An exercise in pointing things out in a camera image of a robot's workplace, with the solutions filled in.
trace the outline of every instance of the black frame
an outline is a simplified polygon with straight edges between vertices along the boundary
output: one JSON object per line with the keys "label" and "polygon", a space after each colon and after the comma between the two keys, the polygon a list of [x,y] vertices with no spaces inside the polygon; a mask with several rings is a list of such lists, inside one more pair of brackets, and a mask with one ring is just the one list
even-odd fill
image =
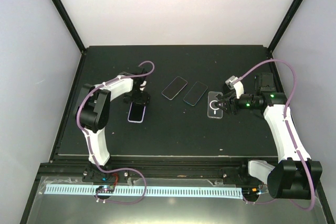
{"label": "black frame", "polygon": [[[268,59],[273,58],[273,51],[278,45],[279,41],[281,40],[283,34],[285,33],[288,25],[290,24],[294,14],[298,10],[300,4],[302,3],[303,0],[293,0],[291,6],[289,7],[284,19],[282,20],[276,34],[274,35],[274,38],[272,39],[270,45],[267,48],[266,55]],[[72,103],[72,98],[74,96],[76,87],[78,85],[79,77],[83,68],[83,64],[86,58],[86,47],[83,44],[79,34],[76,31],[76,28],[74,24],[72,23],[64,5],[62,4],[61,0],[52,0],[54,3],[59,15],[61,16],[62,20],[64,21],[65,25],[67,26],[72,38],[74,39],[78,49],[81,52],[81,58],[79,62],[79,66],[76,71],[75,79],[72,84],[70,94],[66,103],[65,111],[62,116],[62,121],[56,136],[56,140],[52,149],[51,156],[49,158],[49,163],[44,163],[40,165],[40,168],[38,170],[37,176],[35,178],[33,187],[31,189],[26,208],[24,210],[21,223],[26,223],[28,220],[29,212],[31,210],[31,207],[34,202],[35,194],[38,189],[38,185],[40,182],[40,179],[42,176],[77,176],[77,177],[82,177],[83,176],[83,171],[86,168],[87,165],[87,157],[85,158],[79,158],[79,157],[67,157],[67,158],[62,158],[58,159],[57,155],[57,148],[59,144],[59,139],[61,139],[64,128],[65,128],[65,123],[66,123],[66,118],[70,114],[70,107]],[[283,92],[283,87],[281,84],[281,80],[279,77],[279,73],[277,71],[276,65],[274,62],[270,63],[270,68],[272,70],[272,73],[274,74],[275,77],[275,84],[276,88],[279,92]],[[129,158],[122,158],[120,160],[115,160],[116,166],[127,166],[131,165],[132,167],[137,167],[139,169],[144,169],[144,170],[150,170],[150,173],[157,173],[160,176],[164,175],[175,175],[176,170],[180,170],[181,168],[189,169],[191,170],[192,174],[199,175],[204,173],[206,170],[208,176],[216,176],[216,173],[214,173],[215,170],[218,170],[220,167],[235,167],[235,166],[240,166],[241,161],[235,161],[234,158],[229,158],[229,160],[225,161],[205,161],[205,160],[199,160],[198,162],[192,161],[192,160],[186,160],[183,158],[183,160],[176,160],[176,162],[165,162],[161,159],[161,162],[158,162],[158,160],[138,160],[136,161],[136,165],[133,163],[135,160],[132,159],[130,160]],[[158,172],[162,167],[165,167],[166,169],[164,170],[164,173]],[[322,207],[324,214],[326,216],[327,222],[328,223],[335,223],[333,220],[333,216],[331,214],[326,196],[324,194],[323,188],[321,183],[318,184],[317,186],[317,192],[320,196],[320,200],[322,202]]]}

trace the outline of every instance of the smartphone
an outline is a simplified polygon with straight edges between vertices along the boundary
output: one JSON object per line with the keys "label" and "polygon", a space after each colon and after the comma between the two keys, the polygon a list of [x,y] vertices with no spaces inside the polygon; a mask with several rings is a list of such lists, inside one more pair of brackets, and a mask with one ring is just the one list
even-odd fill
{"label": "smartphone", "polygon": [[223,117],[223,110],[215,106],[215,102],[221,99],[223,93],[210,91],[208,95],[208,117],[214,119],[221,119]]}
{"label": "smartphone", "polygon": [[162,95],[168,100],[173,100],[187,84],[186,80],[178,76],[162,91]]}
{"label": "smartphone", "polygon": [[142,123],[145,116],[146,106],[131,103],[130,112],[128,113],[128,121],[130,123]]}
{"label": "smartphone", "polygon": [[208,86],[197,81],[189,92],[183,98],[183,101],[188,103],[191,106],[195,106],[197,102],[204,95],[205,91],[208,89]]}

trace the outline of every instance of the black work surface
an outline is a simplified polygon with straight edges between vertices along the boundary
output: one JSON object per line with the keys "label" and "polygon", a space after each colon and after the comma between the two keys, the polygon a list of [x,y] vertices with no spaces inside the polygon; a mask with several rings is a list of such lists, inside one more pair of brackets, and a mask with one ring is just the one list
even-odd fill
{"label": "black work surface", "polygon": [[[122,96],[111,102],[106,126],[107,147],[112,156],[277,156],[267,122],[260,112],[224,113],[221,120],[207,116],[207,94],[222,91],[232,75],[241,76],[266,60],[263,46],[91,46],[80,74],[70,116],[67,118],[58,155],[88,155],[82,132],[72,115],[81,87],[116,77],[145,60],[155,63],[145,90],[151,95],[143,123],[129,123],[130,105]],[[270,72],[268,65],[256,72]],[[170,101],[161,92],[177,76],[188,85]],[[208,90],[196,106],[183,101],[196,81]],[[254,91],[254,75],[243,80],[245,92]]]}

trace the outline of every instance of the black bracket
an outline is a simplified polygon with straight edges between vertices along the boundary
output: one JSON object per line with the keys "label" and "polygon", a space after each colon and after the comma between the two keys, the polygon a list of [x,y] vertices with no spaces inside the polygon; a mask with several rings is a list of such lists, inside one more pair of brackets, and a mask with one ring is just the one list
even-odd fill
{"label": "black bracket", "polygon": [[[319,161],[306,161],[314,190],[322,175]],[[273,198],[310,199],[310,187],[306,172],[300,161],[283,160],[268,175],[267,185],[269,194]]]}
{"label": "black bracket", "polygon": [[[80,90],[74,111],[75,116],[77,116],[78,108],[84,98],[94,88],[95,86],[93,85],[85,84]],[[110,101],[111,91],[104,89],[97,90],[84,105],[80,113],[80,124],[92,130],[94,133],[104,128],[109,120]]]}

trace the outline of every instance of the white panel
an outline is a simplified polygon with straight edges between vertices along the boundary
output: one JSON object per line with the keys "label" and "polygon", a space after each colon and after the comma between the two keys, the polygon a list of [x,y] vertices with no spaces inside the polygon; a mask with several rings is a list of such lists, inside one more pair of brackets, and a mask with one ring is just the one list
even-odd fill
{"label": "white panel", "polygon": [[51,0],[1,0],[0,20],[0,223],[10,224],[48,161],[80,53]]}
{"label": "white panel", "polygon": [[268,46],[292,0],[62,0],[90,45]]}
{"label": "white panel", "polygon": [[[293,65],[297,92],[290,107],[300,139],[312,160],[323,167],[322,185],[336,217],[336,4],[335,0],[304,0],[277,46],[274,56]],[[290,71],[279,65],[287,93]]]}

